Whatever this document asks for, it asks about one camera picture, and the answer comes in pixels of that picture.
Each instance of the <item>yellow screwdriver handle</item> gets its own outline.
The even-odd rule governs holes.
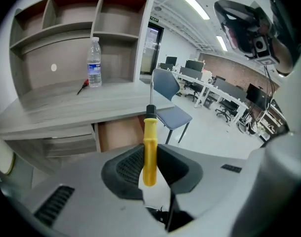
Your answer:
[[[157,122],[156,118],[146,118],[144,133],[144,168],[143,181],[146,186],[153,186],[157,182]]]

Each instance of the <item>white floor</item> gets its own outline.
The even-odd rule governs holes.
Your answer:
[[[263,142],[256,135],[247,135],[239,131],[236,125],[229,126],[226,118],[216,116],[215,109],[220,105],[213,102],[210,110],[204,106],[194,108],[191,97],[174,96],[172,102],[193,117],[190,125],[178,144],[185,126],[173,131],[169,144],[199,153],[213,156],[247,159],[250,152],[259,148]],[[159,143],[164,144],[169,129],[158,121]]]

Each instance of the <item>brick wall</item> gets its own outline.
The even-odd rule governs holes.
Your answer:
[[[233,85],[238,85],[243,87],[246,91],[249,84],[253,84],[257,87],[262,87],[264,92],[266,92],[267,79],[265,76],[257,73],[256,71],[231,60],[221,58],[214,55],[209,55],[201,53],[199,61],[205,60],[205,69],[211,71],[212,75],[220,76],[226,79],[226,82],[229,82]],[[271,92],[271,86],[268,81],[268,95]]]

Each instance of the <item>screwdriver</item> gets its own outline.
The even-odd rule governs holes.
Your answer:
[[[143,181],[146,186],[153,186],[157,182],[157,115],[156,106],[152,104],[154,82],[150,83],[150,104],[146,107],[145,132],[144,132],[144,168]]]
[[[86,79],[81,87],[81,89],[78,91],[77,95],[79,95],[79,93],[81,92],[81,90],[83,90],[85,87],[87,87],[89,85],[89,79]]]

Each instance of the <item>chair leg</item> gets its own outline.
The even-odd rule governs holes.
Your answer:
[[[169,143],[169,140],[170,140],[170,137],[171,137],[171,135],[172,135],[172,132],[173,132],[173,130],[170,130],[170,131],[169,131],[168,138],[167,138],[167,140],[166,140],[166,144]]]
[[[179,139],[179,141],[178,141],[178,143],[180,143],[180,141],[182,140],[182,138],[183,138],[183,136],[184,136],[184,134],[185,134],[185,131],[187,130],[187,128],[188,128],[188,126],[189,126],[189,123],[186,124],[186,126],[185,126],[185,128],[184,128],[184,130],[183,130],[183,133],[182,133],[182,135],[181,135],[181,137],[180,137],[180,139]]]

